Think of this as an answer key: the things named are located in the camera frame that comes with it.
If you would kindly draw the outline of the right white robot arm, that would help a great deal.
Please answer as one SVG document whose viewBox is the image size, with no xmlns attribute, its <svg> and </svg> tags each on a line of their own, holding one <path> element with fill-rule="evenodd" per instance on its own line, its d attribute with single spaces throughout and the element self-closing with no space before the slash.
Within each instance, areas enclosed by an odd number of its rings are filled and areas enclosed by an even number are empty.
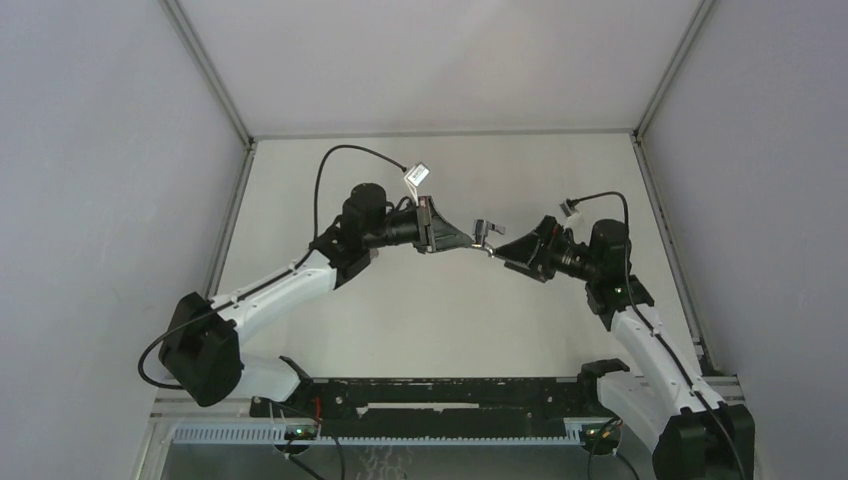
<svg viewBox="0 0 848 480">
<path fill-rule="evenodd" d="M 602 219 L 588 243 L 546 216 L 530 233 L 496 247 L 506 268 L 539 282 L 565 274 L 585 284 L 587 303 L 631 356 L 582 366 L 578 402 L 584 412 L 611 411 L 651 452 L 658 479 L 752 479 L 755 423 L 730 404 L 669 338 L 654 300 L 631 273 L 627 223 Z"/>
</svg>

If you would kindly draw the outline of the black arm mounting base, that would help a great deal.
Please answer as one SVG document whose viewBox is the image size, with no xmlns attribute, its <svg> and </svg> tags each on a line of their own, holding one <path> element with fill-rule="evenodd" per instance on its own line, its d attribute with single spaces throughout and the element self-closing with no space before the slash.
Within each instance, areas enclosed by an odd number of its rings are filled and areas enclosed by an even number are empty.
<svg viewBox="0 0 848 480">
<path fill-rule="evenodd" d="M 594 389 L 620 359 L 583 365 L 574 377 L 310 378 L 284 401 L 257 397 L 252 418 L 302 418 L 330 434 L 471 436 L 560 433 L 565 422 L 604 421 Z"/>
</svg>

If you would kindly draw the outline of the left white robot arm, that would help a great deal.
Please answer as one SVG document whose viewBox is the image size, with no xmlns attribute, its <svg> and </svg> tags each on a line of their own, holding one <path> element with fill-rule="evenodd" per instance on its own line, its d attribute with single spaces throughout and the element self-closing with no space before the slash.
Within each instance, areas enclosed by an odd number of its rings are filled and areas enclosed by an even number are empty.
<svg viewBox="0 0 848 480">
<path fill-rule="evenodd" d="M 290 358 L 258 357 L 242 346 L 298 305 L 339 289 L 371 263 L 378 249 L 409 244 L 421 254 L 471 248 L 474 239 L 446 220 L 429 196 L 391 207 L 383 187 L 355 186 L 341 213 L 297 262 L 229 294 L 198 293 L 177 304 L 158 358 L 200 407 L 233 395 L 265 398 L 290 417 L 305 414 L 313 394 Z"/>
</svg>

